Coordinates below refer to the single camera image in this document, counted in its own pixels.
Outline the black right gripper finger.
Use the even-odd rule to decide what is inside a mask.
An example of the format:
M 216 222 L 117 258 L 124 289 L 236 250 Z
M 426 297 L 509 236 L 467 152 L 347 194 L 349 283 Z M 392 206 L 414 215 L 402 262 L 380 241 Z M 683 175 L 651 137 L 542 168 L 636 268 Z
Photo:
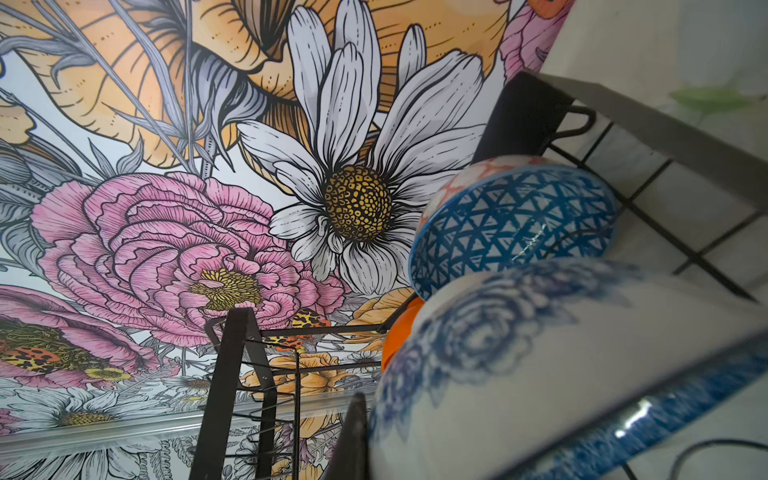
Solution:
M 362 393 L 356 393 L 344 416 L 338 441 L 322 479 L 367 480 L 368 478 L 367 403 Z

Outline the orange plastic bowl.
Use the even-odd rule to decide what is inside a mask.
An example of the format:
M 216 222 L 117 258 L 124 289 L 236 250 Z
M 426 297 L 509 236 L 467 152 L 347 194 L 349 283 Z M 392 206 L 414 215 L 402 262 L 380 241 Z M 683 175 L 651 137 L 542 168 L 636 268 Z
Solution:
M 418 295 L 413 294 L 385 321 L 387 331 L 382 347 L 382 371 L 387 370 L 396 353 L 410 337 L 412 325 L 424 304 Z

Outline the blue floral ceramic bowl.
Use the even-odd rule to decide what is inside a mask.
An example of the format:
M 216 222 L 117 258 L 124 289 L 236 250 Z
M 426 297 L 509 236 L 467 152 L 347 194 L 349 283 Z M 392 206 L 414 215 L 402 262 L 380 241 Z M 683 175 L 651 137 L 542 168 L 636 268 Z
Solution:
M 767 371 L 767 309 L 636 265 L 561 258 L 424 306 L 369 420 L 375 479 L 597 479 Z

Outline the dark blue patterned bowl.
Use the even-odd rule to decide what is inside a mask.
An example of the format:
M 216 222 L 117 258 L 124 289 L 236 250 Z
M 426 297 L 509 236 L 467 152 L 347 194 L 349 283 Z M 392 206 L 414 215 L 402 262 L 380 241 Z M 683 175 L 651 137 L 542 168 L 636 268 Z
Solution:
M 597 176 L 539 156 L 507 155 L 460 170 L 424 208 L 409 256 L 423 300 L 465 275 L 558 257 L 600 257 L 619 216 Z

